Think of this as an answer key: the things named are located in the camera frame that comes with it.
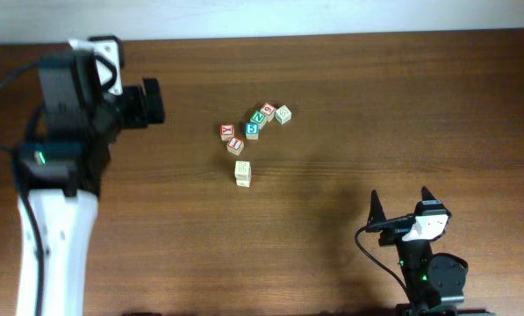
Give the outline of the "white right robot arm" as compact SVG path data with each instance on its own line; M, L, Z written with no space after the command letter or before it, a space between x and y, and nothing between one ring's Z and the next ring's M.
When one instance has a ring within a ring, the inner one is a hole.
M443 202L422 187L421 200L412 213L387 219L375 190L363 231L378 233L378 245L395 247L408 303L397 305L397 315L457 315L464 301L468 263L455 255L434 253L431 244L445 233L452 217Z

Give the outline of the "plain picture wooden block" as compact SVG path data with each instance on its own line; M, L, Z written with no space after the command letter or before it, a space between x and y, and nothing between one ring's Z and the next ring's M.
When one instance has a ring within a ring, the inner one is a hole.
M237 179L236 184L240 187L250 187L251 181L250 180L244 180L244 179Z

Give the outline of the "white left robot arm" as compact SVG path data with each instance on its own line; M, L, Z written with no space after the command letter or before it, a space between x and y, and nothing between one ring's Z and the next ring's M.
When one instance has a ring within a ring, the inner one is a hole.
M122 41L72 39L38 64L43 102L12 152L22 255L18 315L83 313L102 175L123 130L164 122L160 84L124 85Z

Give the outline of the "blue T wooden block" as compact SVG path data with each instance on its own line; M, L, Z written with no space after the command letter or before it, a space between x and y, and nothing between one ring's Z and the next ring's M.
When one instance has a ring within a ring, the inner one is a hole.
M251 178L250 162L236 161L234 168L234 176L236 179L249 180Z

